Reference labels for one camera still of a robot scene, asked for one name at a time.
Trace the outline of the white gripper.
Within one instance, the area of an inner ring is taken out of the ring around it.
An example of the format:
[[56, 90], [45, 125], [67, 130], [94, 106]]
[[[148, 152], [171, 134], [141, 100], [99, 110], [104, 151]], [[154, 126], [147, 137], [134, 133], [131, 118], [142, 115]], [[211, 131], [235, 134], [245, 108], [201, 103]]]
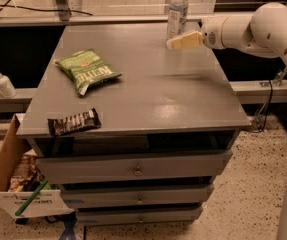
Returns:
[[203, 43], [210, 49], [224, 49], [222, 29], [226, 18], [223, 16], [206, 17], [202, 19], [201, 32], [197, 30], [185, 32], [166, 42], [168, 49], [194, 49]]

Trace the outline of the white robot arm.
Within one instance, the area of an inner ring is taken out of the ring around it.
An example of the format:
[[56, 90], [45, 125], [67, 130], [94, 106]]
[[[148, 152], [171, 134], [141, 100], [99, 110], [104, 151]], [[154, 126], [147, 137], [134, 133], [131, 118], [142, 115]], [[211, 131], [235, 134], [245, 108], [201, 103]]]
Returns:
[[[190, 30], [166, 41], [169, 49], [234, 48], [246, 54], [279, 57], [287, 68], [287, 6], [272, 2], [248, 15], [211, 16], [200, 30]], [[287, 240], [287, 187], [276, 240]]]

